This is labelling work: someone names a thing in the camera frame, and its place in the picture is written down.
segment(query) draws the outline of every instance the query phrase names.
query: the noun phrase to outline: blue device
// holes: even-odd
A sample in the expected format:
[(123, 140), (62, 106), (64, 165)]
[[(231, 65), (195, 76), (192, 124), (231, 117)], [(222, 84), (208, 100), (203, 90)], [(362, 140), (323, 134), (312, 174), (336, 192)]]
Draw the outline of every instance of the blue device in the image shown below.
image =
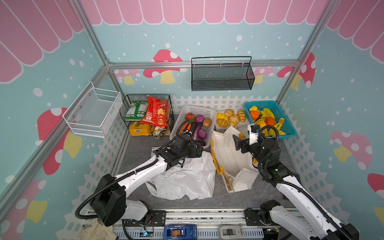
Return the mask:
[(197, 240), (197, 226), (196, 225), (164, 226), (163, 240)]

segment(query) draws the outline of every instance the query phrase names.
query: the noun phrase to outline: robotic arm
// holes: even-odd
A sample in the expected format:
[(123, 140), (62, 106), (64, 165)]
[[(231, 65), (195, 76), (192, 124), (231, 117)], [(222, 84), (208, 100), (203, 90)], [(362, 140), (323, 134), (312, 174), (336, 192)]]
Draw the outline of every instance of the robotic arm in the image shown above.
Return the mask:
[[(264, 129), (272, 128), (276, 137), (267, 139), (262, 133)], [(293, 174), (279, 161), (281, 153), (278, 146), (279, 133), (273, 126), (260, 129), (257, 124), (248, 125), (249, 139), (241, 140), (233, 135), (236, 150), (242, 153), (250, 152), (258, 161), (258, 170), (263, 180), (271, 183), (282, 192), (303, 214), (310, 223), (303, 222), (285, 210), (275, 200), (261, 204), (258, 219), (265, 225), (275, 222), (300, 240), (357, 240), (359, 233), (351, 224), (344, 225), (339, 219), (327, 212), (301, 186), (296, 174)]]
[[(202, 156), (200, 140), (193, 140), (187, 130), (154, 151), (155, 156), (129, 172), (112, 177), (104, 175), (95, 192), (75, 211), (79, 219), (100, 218), (105, 226), (111, 226), (120, 219), (135, 219), (146, 226), (152, 219), (152, 209), (144, 201), (131, 201), (126, 198), (141, 184), (171, 167), (180, 164), (185, 158)], [(82, 215), (80, 211), (89, 203), (96, 215)]]

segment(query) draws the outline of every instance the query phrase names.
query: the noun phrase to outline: yellow strap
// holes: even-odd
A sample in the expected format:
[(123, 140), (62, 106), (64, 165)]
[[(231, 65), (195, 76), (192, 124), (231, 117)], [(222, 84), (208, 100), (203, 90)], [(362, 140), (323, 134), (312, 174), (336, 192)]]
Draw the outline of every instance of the yellow strap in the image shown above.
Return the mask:
[(212, 158), (214, 159), (216, 171), (217, 171), (217, 174), (222, 175), (225, 170), (224, 170), (224, 168), (222, 166), (219, 166), (219, 164), (217, 163), (216, 156), (215, 156), (215, 153), (214, 153), (214, 145), (215, 145), (214, 141), (211, 140), (211, 155), (212, 155)]

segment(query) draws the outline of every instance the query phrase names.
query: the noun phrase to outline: bread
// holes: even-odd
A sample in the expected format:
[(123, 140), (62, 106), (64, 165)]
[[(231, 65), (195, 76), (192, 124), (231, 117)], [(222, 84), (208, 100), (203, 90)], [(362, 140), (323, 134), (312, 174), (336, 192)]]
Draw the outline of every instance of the bread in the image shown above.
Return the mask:
[(222, 128), (224, 128), (224, 127), (228, 127), (228, 123), (227, 123), (227, 121), (226, 121), (225, 119), (222, 119), (222, 118), (217, 119), (217, 120), (216, 120), (216, 123), (217, 123), (217, 125), (218, 125), (219, 127), (222, 127)]
[(245, 112), (243, 110), (237, 110), (237, 116), (239, 116), (240, 122), (245, 122)]
[(227, 117), (230, 117), (230, 116), (232, 116), (232, 115), (235, 114), (235, 111), (232, 110), (232, 109), (227, 109), (227, 110), (225, 110), (224, 114), (225, 114)]
[(240, 118), (237, 115), (233, 115), (229, 117), (229, 125), (235, 127), (237, 124), (239, 124)]

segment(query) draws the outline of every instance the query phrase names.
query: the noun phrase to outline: black wire basket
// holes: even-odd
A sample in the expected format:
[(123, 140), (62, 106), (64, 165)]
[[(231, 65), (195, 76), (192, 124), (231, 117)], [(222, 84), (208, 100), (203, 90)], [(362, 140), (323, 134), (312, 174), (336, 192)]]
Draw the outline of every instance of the black wire basket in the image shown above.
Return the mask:
[[(219, 61), (207, 61), (218, 58)], [(251, 90), (255, 76), (250, 56), (191, 58), (192, 91)]]
[[(125, 96), (123, 100), (123, 106), (125, 106), (124, 102), (127, 102), (129, 106), (131, 106), (132, 101), (143, 101), (148, 102), (147, 97), (151, 96), (154, 98), (158, 98), (160, 100), (167, 100), (167, 111), (169, 111), (169, 117), (167, 118), (167, 126), (169, 126), (169, 130), (172, 131), (173, 125), (175, 123), (173, 109), (172, 109), (172, 101), (170, 99), (169, 94), (128, 94)], [(128, 112), (128, 109), (125, 107), (120, 108), (120, 117), (124, 121), (124, 116)], [(125, 125), (129, 129), (129, 126), (134, 123), (134, 121), (124, 121)]]

